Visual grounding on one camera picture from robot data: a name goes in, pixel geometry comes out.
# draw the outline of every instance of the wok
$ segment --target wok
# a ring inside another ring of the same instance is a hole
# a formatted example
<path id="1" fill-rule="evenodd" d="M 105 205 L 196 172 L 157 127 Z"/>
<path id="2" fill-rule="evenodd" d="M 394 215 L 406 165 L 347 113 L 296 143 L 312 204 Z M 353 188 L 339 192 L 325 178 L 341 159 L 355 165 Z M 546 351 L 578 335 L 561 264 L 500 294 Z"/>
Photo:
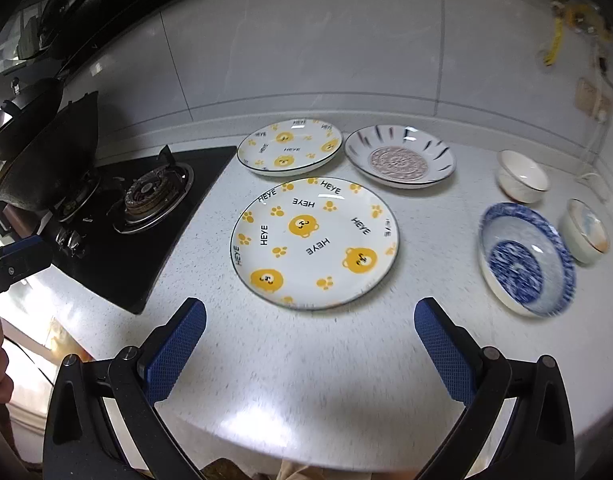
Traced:
<path id="1" fill-rule="evenodd" d="M 0 170 L 0 200 L 43 211 L 62 200 L 93 167 L 98 146 L 98 93 L 60 110 L 22 152 Z"/>
<path id="2" fill-rule="evenodd" d="M 15 99 L 0 106 L 0 160 L 11 160 L 56 116 L 63 83 L 47 77 L 18 90 Z"/>

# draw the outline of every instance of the black glass cooktop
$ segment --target black glass cooktop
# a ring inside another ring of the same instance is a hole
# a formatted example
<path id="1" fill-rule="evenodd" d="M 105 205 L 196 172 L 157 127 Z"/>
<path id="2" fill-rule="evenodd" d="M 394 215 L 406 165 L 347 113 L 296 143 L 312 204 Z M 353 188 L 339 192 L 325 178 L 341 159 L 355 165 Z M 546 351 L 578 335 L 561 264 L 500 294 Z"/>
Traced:
<path id="1" fill-rule="evenodd" d="M 66 222 L 58 222 L 54 216 L 42 231 L 53 247 L 54 264 L 101 297 L 140 314 L 171 250 L 235 150 L 235 146 L 228 146 L 174 153 L 176 163 L 192 168 L 192 185 L 159 223 L 136 234 L 117 232 L 109 211 L 119 203 L 123 208 L 125 190 L 145 173 L 161 167 L 162 159 L 149 156 L 97 168 L 100 185 L 77 214 Z M 149 185 L 143 189 L 148 192 Z M 73 232 L 77 233 L 73 239 L 79 240 L 77 251 L 70 251 L 65 241 L 71 240 Z"/>

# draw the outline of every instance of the plate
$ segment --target plate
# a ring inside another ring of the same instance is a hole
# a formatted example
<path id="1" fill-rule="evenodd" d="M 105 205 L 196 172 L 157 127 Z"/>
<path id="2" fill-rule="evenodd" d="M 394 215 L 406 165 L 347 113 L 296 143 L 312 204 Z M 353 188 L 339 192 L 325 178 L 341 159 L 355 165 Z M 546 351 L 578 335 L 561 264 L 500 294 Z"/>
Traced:
<path id="1" fill-rule="evenodd" d="M 231 260 L 244 284 L 271 303 L 317 310 L 371 290 L 397 255 L 391 210 L 339 178 L 303 178 L 269 189 L 242 213 Z"/>
<path id="2" fill-rule="evenodd" d="M 365 176 L 400 189 L 419 189 L 445 180 L 456 158 L 440 139 L 413 126 L 378 124 L 350 134 L 344 152 Z"/>
<path id="3" fill-rule="evenodd" d="M 315 170 L 333 158 L 343 134 L 318 119 L 269 124 L 240 143 L 237 158 L 253 173 L 293 176 Z"/>
<path id="4" fill-rule="evenodd" d="M 502 202 L 480 220 L 479 261 L 495 295 L 523 316 L 557 316 L 575 293 L 571 254 L 540 214 Z"/>

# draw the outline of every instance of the blue floral pattern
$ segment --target blue floral pattern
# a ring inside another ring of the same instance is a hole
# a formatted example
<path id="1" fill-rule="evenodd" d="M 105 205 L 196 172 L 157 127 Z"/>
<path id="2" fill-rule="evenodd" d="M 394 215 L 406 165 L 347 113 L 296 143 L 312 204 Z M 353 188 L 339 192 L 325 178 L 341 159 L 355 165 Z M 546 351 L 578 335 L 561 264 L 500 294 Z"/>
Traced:
<path id="1" fill-rule="evenodd" d="M 533 211 L 533 209 L 511 202 L 500 202 L 488 208 L 480 220 L 480 247 L 483 246 L 483 228 L 500 216 L 513 216 L 533 224 L 553 244 L 553 247 L 560 258 L 560 262 L 562 263 L 564 281 L 562 293 L 551 311 L 545 314 L 534 314 L 538 314 L 540 316 L 557 316 L 558 314 L 561 314 L 567 309 L 571 303 L 571 300 L 573 300 L 573 295 L 575 293 L 575 269 L 573 267 L 573 258 L 560 237 L 560 234 L 558 234 L 557 229 L 553 227 L 549 221 L 544 218 L 544 216 Z"/>
<path id="2" fill-rule="evenodd" d="M 536 301 L 542 293 L 542 271 L 529 250 L 512 240 L 503 240 L 491 250 L 489 267 L 495 278 L 518 303 Z"/>

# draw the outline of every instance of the white speckled countertop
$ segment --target white speckled countertop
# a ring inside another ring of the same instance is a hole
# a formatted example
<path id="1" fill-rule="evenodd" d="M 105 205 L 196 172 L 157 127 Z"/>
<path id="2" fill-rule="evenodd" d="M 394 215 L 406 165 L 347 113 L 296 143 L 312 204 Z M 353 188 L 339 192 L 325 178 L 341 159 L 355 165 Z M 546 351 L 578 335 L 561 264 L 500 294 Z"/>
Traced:
<path id="1" fill-rule="evenodd" d="M 234 143 L 229 140 L 172 148 Z M 530 320 L 511 313 L 487 289 L 475 257 L 480 215 L 506 201 L 495 183 L 496 154 L 459 144 L 452 149 L 455 176 L 417 192 L 366 180 L 342 153 L 313 172 L 372 189 L 399 224 L 393 269 L 346 306 L 296 312 L 267 303 L 240 282 L 229 257 L 234 222 L 252 198 L 279 182 L 249 173 L 235 159 L 192 218 L 141 316 L 54 267 L 32 284 L 96 358 L 141 343 L 188 296 L 200 298 L 208 312 L 206 332 L 158 409 L 261 452 L 336 468 L 422 466 L 462 409 L 446 393 L 413 328 L 413 307 L 425 296 L 435 297 L 482 346 L 519 360 L 555 356 L 578 434 L 613 406 L 613 243 L 596 266 L 577 266 L 577 293 L 564 315 Z M 596 210 L 613 242 L 613 222 L 594 194 L 571 174 L 546 169 L 552 189 L 535 209 L 557 223 L 567 199 L 579 198 Z"/>

